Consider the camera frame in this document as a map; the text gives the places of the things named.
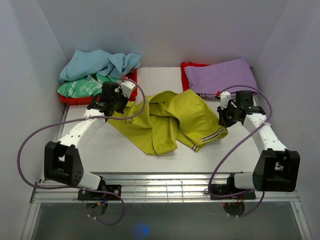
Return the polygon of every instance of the gray wall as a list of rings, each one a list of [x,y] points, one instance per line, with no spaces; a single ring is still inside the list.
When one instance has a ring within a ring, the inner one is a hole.
[[[139,53],[142,65],[258,58],[289,0],[37,0],[62,49]]]
[[[320,239],[320,1],[290,0],[256,64],[271,125],[301,156],[298,194],[313,239]]]
[[[67,58],[36,0],[0,3],[0,239],[18,240],[33,189],[17,171],[20,144],[39,127],[57,122],[59,72]],[[39,180],[45,143],[55,130],[31,139],[22,153],[26,177]]]

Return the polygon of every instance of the wire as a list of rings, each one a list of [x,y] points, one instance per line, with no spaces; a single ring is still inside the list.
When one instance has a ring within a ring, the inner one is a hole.
[[[228,90],[228,89],[231,89],[231,88],[234,88],[234,87],[245,87],[245,88],[249,88],[249,89],[253,89],[255,91],[257,91],[266,101],[266,103],[268,104],[269,106],[269,116],[267,116],[267,118],[265,119],[265,123],[267,123],[270,118],[272,117],[272,114],[273,114],[273,109],[272,109],[272,106],[271,106],[271,103],[269,102],[268,98],[258,89],[254,88],[254,87],[251,87],[251,86],[246,86],[246,85],[233,85],[233,86],[230,86],[230,87],[227,87],[225,89],[223,89],[221,91],[221,93],[223,93],[224,91]],[[227,158],[241,145],[243,144],[246,140],[248,140],[249,138],[251,138],[256,132],[258,132],[262,127],[264,126],[264,123],[262,123],[260,126],[258,126],[255,130],[253,130],[248,136],[246,136],[244,139],[242,139],[240,142],[238,142],[223,158],[222,160],[218,163],[218,165],[216,166],[216,168],[214,169],[210,179],[209,179],[209,183],[208,183],[208,191],[210,193],[210,195],[212,197],[215,197],[215,198],[221,198],[221,199],[224,199],[224,198],[229,198],[229,197],[233,197],[233,196],[239,196],[239,195],[242,195],[242,194],[245,194],[245,193],[248,193],[249,191],[248,190],[245,190],[245,191],[240,191],[240,192],[237,192],[237,193],[232,193],[232,194],[227,194],[227,195],[216,195],[216,194],[213,194],[211,192],[211,185],[212,185],[212,181],[215,177],[215,175],[217,174],[218,172],[218,169],[221,167],[221,165],[227,160]],[[260,201],[258,202],[258,204],[256,205],[256,207],[254,207],[251,211],[249,211],[248,213],[245,213],[243,215],[241,215],[241,217],[245,217],[245,216],[248,216],[249,214],[253,213],[257,207],[261,204],[262,202],[262,199],[264,198],[265,196],[265,193],[263,192],[262,194],[262,197],[260,199]]]
[[[137,113],[134,114],[132,116],[126,116],[126,117],[113,117],[113,116],[87,116],[87,117],[83,117],[83,118],[77,118],[77,119],[73,119],[73,120],[68,120],[68,121],[62,121],[62,122],[58,122],[58,123],[53,123],[47,126],[43,126],[41,128],[39,128],[38,130],[35,130],[34,132],[32,132],[29,136],[26,137],[26,139],[22,142],[18,153],[17,153],[17,157],[16,157],[16,164],[17,164],[17,168],[18,168],[18,172],[20,177],[22,178],[22,180],[29,185],[30,187],[36,188],[36,189],[46,189],[46,190],[53,190],[53,189],[67,189],[67,188],[77,188],[77,187],[73,187],[73,186],[53,186],[53,187],[45,187],[45,186],[39,186],[37,184],[33,184],[30,181],[27,180],[27,178],[25,177],[25,175],[22,172],[22,168],[21,168],[21,153],[22,150],[24,148],[24,146],[26,145],[26,143],[37,133],[49,129],[49,128],[53,128],[53,127],[57,127],[60,125],[64,125],[64,124],[70,124],[70,123],[75,123],[75,122],[81,122],[81,121],[86,121],[87,119],[113,119],[113,120],[128,120],[128,119],[133,119],[135,117],[137,117],[139,114],[141,114],[143,112],[143,110],[145,109],[146,106],[146,96],[144,91],[142,90],[142,88],[135,82],[132,81],[131,79],[127,79],[127,81],[132,82],[133,84],[135,84],[137,86],[137,88],[141,91],[142,94],[142,98],[143,98],[143,105],[141,110]],[[124,214],[125,214],[125,203],[123,201],[123,199],[118,196],[117,194],[113,193],[113,192],[109,192],[109,191],[99,191],[99,190],[92,190],[92,189],[85,189],[86,191],[92,192],[92,193],[99,193],[99,194],[110,194],[112,196],[117,197],[122,204],[122,213],[120,218],[113,222],[113,223],[109,223],[109,222],[105,222],[103,220],[99,220],[100,222],[103,222],[104,224],[108,225],[108,226],[112,226],[112,225],[116,225],[117,223],[119,223],[121,221],[121,219],[123,218]]]

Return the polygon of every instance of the folded purple fabric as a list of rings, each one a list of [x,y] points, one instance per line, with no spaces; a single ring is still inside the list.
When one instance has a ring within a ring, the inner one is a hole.
[[[257,88],[250,66],[243,57],[211,66],[187,66],[184,71],[190,89],[199,95],[215,96],[218,91],[234,85]],[[227,91],[235,93],[241,90],[251,90],[257,93],[247,87],[233,87]]]

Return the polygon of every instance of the blue cloth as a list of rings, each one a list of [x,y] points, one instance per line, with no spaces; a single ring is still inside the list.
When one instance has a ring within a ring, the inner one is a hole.
[[[75,50],[70,62],[60,73],[60,83],[75,81],[91,74],[110,75],[122,79],[126,74],[140,67],[141,55],[129,53],[110,54],[103,50],[82,52]]]

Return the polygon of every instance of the red basket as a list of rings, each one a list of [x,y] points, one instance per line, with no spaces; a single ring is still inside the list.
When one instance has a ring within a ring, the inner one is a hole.
[[[131,79],[138,82],[138,71],[137,68],[133,71],[133,73],[128,73],[127,75],[128,79]],[[136,87],[135,90],[131,93],[129,101],[134,102],[136,100],[136,97],[138,95],[138,88]],[[79,98],[72,98],[72,97],[64,97],[60,95],[60,101],[67,104],[68,106],[77,106],[77,105],[88,105],[92,101],[92,96],[90,97],[79,97]]]

